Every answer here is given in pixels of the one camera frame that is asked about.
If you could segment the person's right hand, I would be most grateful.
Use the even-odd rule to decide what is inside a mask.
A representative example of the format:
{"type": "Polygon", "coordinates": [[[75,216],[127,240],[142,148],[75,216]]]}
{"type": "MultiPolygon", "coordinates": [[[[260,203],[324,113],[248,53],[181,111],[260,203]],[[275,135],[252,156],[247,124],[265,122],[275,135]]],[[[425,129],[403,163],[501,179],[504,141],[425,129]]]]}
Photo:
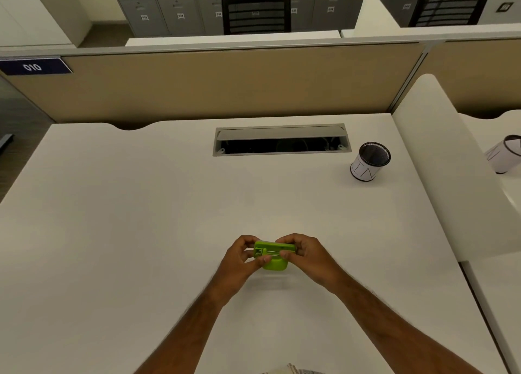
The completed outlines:
{"type": "Polygon", "coordinates": [[[292,233],[277,239],[276,243],[294,244],[298,264],[293,265],[330,293],[338,293],[341,282],[347,274],[318,239],[305,234],[292,233]]]}

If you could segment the person's left hand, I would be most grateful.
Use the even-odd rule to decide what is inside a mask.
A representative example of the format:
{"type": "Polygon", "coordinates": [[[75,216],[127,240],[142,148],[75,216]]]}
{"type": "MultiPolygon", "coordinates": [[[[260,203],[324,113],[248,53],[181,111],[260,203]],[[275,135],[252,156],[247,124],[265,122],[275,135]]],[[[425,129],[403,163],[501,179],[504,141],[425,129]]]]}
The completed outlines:
{"type": "Polygon", "coordinates": [[[226,305],[257,272],[246,269],[246,263],[255,259],[253,247],[256,241],[259,238],[253,235],[242,235],[234,241],[208,284],[212,297],[221,306],[226,305]]]}

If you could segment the green stapler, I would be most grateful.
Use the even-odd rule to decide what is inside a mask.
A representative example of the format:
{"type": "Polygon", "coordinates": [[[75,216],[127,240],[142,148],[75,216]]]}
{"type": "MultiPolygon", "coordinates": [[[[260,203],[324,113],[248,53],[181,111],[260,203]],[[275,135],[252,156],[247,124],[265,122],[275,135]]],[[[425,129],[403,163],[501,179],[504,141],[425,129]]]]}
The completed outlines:
{"type": "Polygon", "coordinates": [[[263,266],[263,269],[268,271],[285,271],[288,261],[280,256],[280,251],[296,252],[296,246],[294,244],[256,241],[253,247],[253,257],[258,258],[269,255],[271,260],[263,266]]]}

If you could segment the person's left forearm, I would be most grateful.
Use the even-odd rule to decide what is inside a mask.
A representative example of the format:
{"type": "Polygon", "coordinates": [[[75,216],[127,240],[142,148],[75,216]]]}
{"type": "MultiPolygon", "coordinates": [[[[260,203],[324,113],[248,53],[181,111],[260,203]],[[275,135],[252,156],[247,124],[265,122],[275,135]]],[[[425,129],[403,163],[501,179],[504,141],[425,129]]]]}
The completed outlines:
{"type": "Polygon", "coordinates": [[[194,374],[221,310],[240,288],[210,282],[134,374],[194,374]]]}

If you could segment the person's right forearm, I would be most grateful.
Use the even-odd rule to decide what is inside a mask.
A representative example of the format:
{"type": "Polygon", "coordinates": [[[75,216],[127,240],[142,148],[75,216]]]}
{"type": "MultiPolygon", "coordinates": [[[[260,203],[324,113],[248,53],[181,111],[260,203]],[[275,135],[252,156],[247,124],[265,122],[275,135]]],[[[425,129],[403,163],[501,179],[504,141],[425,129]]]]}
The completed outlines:
{"type": "Polygon", "coordinates": [[[323,285],[342,301],[394,374],[483,374],[401,318],[346,272],[333,272],[323,285]]]}

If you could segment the black mesh pen holder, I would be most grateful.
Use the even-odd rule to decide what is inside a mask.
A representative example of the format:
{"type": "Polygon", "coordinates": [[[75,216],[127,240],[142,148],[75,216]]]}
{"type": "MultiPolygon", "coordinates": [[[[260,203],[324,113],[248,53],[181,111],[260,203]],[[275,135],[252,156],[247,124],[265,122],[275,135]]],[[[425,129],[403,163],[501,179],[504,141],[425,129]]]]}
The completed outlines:
{"type": "Polygon", "coordinates": [[[378,142],[366,142],[359,148],[356,159],[350,165],[351,175],[359,181],[370,182],[390,163],[391,153],[378,142]]]}
{"type": "Polygon", "coordinates": [[[485,153],[488,164],[496,174],[505,174],[521,165],[521,135],[510,134],[485,153]]]}

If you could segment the beige desk partition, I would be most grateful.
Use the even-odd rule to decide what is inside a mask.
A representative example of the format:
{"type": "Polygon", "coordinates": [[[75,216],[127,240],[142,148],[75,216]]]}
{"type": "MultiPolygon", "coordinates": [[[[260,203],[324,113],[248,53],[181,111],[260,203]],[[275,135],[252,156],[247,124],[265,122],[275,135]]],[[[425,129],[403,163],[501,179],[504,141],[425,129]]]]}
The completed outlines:
{"type": "Polygon", "coordinates": [[[58,123],[390,112],[432,74],[461,113],[521,108],[521,37],[67,55],[72,73],[7,75],[58,123]]]}

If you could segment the white curved side divider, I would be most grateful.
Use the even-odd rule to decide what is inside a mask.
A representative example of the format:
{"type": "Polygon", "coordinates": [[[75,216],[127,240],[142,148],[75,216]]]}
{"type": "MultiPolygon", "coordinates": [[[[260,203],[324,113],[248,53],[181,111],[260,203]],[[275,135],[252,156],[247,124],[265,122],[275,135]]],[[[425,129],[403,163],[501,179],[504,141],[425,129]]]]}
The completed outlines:
{"type": "Polygon", "coordinates": [[[390,36],[397,34],[400,29],[381,0],[363,0],[353,36],[390,36]]]}
{"type": "Polygon", "coordinates": [[[521,213],[436,77],[421,75],[392,114],[458,261],[521,250],[521,213]]]}

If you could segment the black mesh office chair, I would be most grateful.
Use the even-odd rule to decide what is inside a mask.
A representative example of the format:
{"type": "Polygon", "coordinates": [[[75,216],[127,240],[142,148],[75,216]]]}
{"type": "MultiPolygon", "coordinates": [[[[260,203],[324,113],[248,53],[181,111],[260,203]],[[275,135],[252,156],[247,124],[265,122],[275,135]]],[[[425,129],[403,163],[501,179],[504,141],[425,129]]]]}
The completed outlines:
{"type": "Polygon", "coordinates": [[[408,27],[477,25],[487,0],[417,0],[408,27]]]}
{"type": "Polygon", "coordinates": [[[291,0],[221,0],[224,35],[292,32],[291,0]]]}

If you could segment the row of grey lockers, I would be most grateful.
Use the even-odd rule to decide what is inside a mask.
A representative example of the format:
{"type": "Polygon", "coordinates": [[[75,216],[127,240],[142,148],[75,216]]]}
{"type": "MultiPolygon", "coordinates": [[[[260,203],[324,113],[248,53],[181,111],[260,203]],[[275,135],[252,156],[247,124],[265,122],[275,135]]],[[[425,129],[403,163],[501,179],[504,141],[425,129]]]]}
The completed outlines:
{"type": "MultiPolygon", "coordinates": [[[[117,0],[135,37],[353,29],[363,0],[117,0]]],[[[521,22],[521,0],[380,0],[407,27],[521,22]]]]}

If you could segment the blue desk number sign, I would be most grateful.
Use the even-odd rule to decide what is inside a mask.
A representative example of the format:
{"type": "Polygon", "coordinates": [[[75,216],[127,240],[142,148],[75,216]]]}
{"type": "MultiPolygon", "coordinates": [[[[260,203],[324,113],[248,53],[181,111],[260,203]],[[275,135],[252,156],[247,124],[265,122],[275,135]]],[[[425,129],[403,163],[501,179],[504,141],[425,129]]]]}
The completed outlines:
{"type": "Polygon", "coordinates": [[[0,71],[7,76],[67,75],[73,73],[73,70],[61,57],[0,59],[0,71]]]}

